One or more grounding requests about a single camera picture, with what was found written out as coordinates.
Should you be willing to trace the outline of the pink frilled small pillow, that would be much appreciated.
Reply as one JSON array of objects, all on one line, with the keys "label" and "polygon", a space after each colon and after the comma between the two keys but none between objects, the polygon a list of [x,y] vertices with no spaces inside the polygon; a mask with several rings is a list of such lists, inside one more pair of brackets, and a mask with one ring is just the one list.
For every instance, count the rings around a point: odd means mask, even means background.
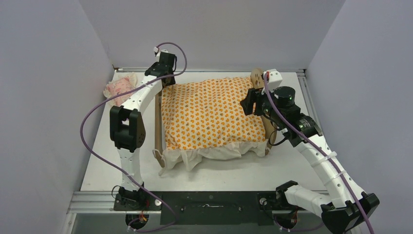
[{"label": "pink frilled small pillow", "polygon": [[[128,92],[136,88],[139,79],[136,73],[120,73],[115,76],[114,81],[110,81],[103,91],[103,95],[106,98],[112,98],[116,95]],[[108,101],[110,106],[120,106],[128,98],[130,98],[132,93],[123,95],[121,97],[114,98]]]}]

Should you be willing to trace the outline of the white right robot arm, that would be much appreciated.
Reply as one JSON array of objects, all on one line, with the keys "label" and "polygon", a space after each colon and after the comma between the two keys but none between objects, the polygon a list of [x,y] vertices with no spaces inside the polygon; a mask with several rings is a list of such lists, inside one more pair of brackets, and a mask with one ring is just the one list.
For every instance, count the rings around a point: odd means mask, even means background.
[{"label": "white right robot arm", "polygon": [[295,103],[295,90],[278,87],[272,92],[248,90],[240,104],[246,115],[263,116],[274,123],[284,138],[309,162],[328,195],[300,186],[295,181],[276,188],[275,202],[282,208],[303,208],[319,216],[333,234],[344,234],[361,223],[374,233],[369,217],[380,204],[374,193],[366,193],[341,166],[316,122]]}]

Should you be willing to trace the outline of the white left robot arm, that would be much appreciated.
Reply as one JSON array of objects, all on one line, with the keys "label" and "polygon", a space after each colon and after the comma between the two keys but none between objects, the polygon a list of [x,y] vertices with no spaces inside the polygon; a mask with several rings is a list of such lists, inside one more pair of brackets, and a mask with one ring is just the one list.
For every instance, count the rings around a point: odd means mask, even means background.
[{"label": "white left robot arm", "polygon": [[176,62],[176,55],[161,51],[158,61],[145,71],[138,83],[139,90],[110,110],[110,139],[117,148],[124,171],[117,198],[120,204],[133,210],[141,210],[149,203],[149,194],[142,189],[139,161],[139,150],[146,138],[143,113],[165,83],[175,82]]}]

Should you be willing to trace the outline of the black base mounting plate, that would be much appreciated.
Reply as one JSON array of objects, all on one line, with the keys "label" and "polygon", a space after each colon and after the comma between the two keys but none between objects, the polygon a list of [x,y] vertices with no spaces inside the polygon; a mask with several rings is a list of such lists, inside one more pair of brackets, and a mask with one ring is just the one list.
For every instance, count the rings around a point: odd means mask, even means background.
[{"label": "black base mounting plate", "polygon": [[158,216],[160,224],[272,225],[270,215],[292,217],[297,206],[276,201],[274,191],[243,192],[155,192],[137,201],[116,195],[113,210],[126,212],[132,220],[139,214],[146,219]]}]

